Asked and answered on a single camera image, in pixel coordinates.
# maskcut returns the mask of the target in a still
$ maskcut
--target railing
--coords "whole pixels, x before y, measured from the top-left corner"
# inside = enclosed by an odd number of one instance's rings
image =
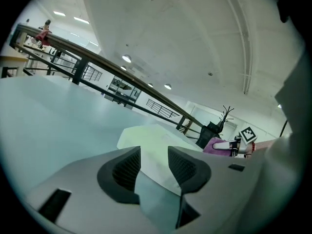
[[[98,70],[94,69],[93,67],[87,65],[87,68],[83,71],[81,78],[85,79],[85,80],[99,81],[101,76],[102,76],[101,72],[99,72]]]
[[[190,114],[185,112],[183,109],[181,109],[180,107],[175,105],[172,101],[170,101],[168,98],[163,96],[161,93],[159,93],[155,89],[149,87],[146,83],[144,83],[143,81],[141,81],[137,77],[131,75],[128,72],[121,70],[119,66],[110,62],[109,60],[107,60],[107,59],[105,59],[105,58],[103,58],[103,57],[101,57],[101,56],[77,45],[77,44],[74,44],[68,40],[65,40],[61,37],[55,36],[53,34],[47,34],[47,36],[45,38],[45,40],[53,48],[56,49],[55,54],[53,54],[53,55],[50,53],[46,53],[42,50],[39,50],[38,48],[31,49],[31,47],[24,45],[24,39],[26,38],[27,35],[29,35],[31,37],[36,37],[36,35],[38,35],[40,32],[41,32],[40,29],[36,29],[33,27],[29,27],[26,25],[19,24],[17,26],[12,38],[11,38],[10,46],[24,52],[25,54],[28,54],[28,56],[31,59],[34,59],[36,61],[39,61],[40,63],[47,65],[47,68],[46,68],[46,70],[47,70],[46,74],[47,75],[51,75],[51,72],[53,72],[52,74],[61,73],[62,76],[67,77],[74,84],[78,85],[81,82],[81,83],[83,83],[83,84],[85,84],[85,85],[87,85],[87,86],[89,86],[89,87],[91,87],[97,91],[100,91],[103,94],[106,94],[110,97],[113,97],[114,99],[117,99],[119,101],[124,102],[125,106],[131,105],[132,107],[138,108],[144,112],[147,112],[151,115],[154,115],[158,118],[161,118],[167,122],[175,124],[175,125],[177,125],[176,128],[178,130],[180,128],[184,128],[187,131],[193,131],[193,132],[199,133],[193,129],[190,129],[189,127],[185,127],[182,125],[184,120],[187,118],[190,120],[189,125],[191,125],[192,123],[195,123],[196,125],[202,127],[203,125],[198,120],[196,120],[193,116],[191,116]],[[71,57],[73,61],[69,61],[68,59],[65,59],[64,57],[59,56],[60,52],[62,52],[65,56]],[[48,59],[43,58],[43,56],[46,54],[49,55]],[[68,63],[70,63],[70,65],[67,66],[67,65],[59,64],[56,61],[58,59],[65,60]],[[182,118],[181,118],[180,122],[176,123],[164,115],[159,115],[153,111],[147,110],[146,108],[143,108],[141,106],[138,106],[138,105],[128,101],[126,98],[112,94],[112,93],[106,91],[105,89],[100,88],[100,87],[90,83],[89,81],[87,81],[86,79],[83,78],[83,74],[86,74],[86,70],[89,69],[88,66],[90,66],[90,64],[94,64],[94,65],[108,71],[109,73],[121,78],[122,80],[128,82],[129,84],[135,86],[136,88],[140,89],[141,91],[147,93],[148,95],[152,96],[156,100],[160,101],[164,105],[168,106],[169,108],[171,108],[175,112],[181,114]]]
[[[157,112],[158,115],[164,116],[166,118],[180,116],[180,115],[176,114],[175,112],[172,112],[168,108],[165,108],[165,107],[161,106],[160,104],[154,102],[151,99],[148,99],[146,105],[148,107],[150,107],[153,111]]]

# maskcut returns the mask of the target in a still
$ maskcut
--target white ceiling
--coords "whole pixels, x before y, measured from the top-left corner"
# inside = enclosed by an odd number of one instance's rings
[[[72,27],[78,27],[81,30],[93,34],[91,24],[79,22],[74,17],[89,21],[88,13],[83,0],[35,0],[41,9],[49,16],[53,24],[59,23]],[[53,11],[62,12],[66,16],[55,15]]]
[[[211,94],[276,106],[304,48],[291,21],[280,22],[276,0],[39,1],[71,15],[57,20],[89,20],[81,27],[94,31],[103,55],[126,65],[129,54],[129,71],[156,90],[207,106]]]

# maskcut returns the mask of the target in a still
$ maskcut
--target pink object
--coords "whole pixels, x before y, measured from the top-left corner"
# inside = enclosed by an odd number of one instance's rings
[[[222,155],[222,156],[230,156],[231,151],[230,150],[220,150],[220,149],[214,149],[213,144],[216,143],[223,143],[226,142],[225,140],[222,140],[217,137],[213,137],[211,140],[209,140],[207,146],[205,146],[203,152],[207,154],[216,154],[216,155]]]
[[[43,45],[50,46],[50,44],[48,43],[48,41],[46,41],[46,40],[44,39],[48,33],[51,33],[51,31],[49,31],[49,30],[42,30],[42,31],[40,32],[40,34],[36,35],[36,39],[39,40],[39,41],[41,41]]]

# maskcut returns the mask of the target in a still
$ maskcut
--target wooden handrail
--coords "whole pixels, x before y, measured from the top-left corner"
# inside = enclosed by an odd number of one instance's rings
[[[16,28],[16,31],[25,32],[28,35],[32,37],[36,37],[41,30],[36,29],[30,26],[19,24]],[[120,69],[119,66],[112,63],[111,61],[107,60],[104,57],[101,57],[92,51],[89,51],[73,42],[70,42],[68,40],[65,40],[61,37],[58,37],[56,35],[53,35],[51,33],[48,33],[46,36],[47,42],[49,42],[52,46],[55,46],[57,48],[61,48],[64,50],[67,50],[75,55],[85,57],[89,62],[99,66],[100,68],[108,71],[109,73],[118,76],[119,78],[123,79],[124,81],[130,83],[131,85],[135,86],[136,88],[140,89],[141,91],[145,92],[146,94],[152,96],[156,100],[160,101],[161,103],[165,104],[166,106],[170,107],[174,111],[178,112],[182,116],[186,117],[187,119],[194,122],[196,125],[202,127],[203,124],[201,124],[198,120],[196,120],[193,116],[185,112],[182,108],[174,104],[171,100],[166,98],[164,95],[162,95],[160,92],[156,91],[155,89],[148,86],[145,82],[141,81],[137,77],[133,76],[129,72],[125,72],[122,69]]]

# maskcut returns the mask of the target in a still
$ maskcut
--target black slot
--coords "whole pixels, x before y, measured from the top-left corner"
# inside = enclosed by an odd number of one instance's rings
[[[242,172],[245,167],[237,164],[232,164],[229,166],[229,168]]]
[[[39,209],[39,213],[54,223],[70,195],[68,191],[57,189]]]

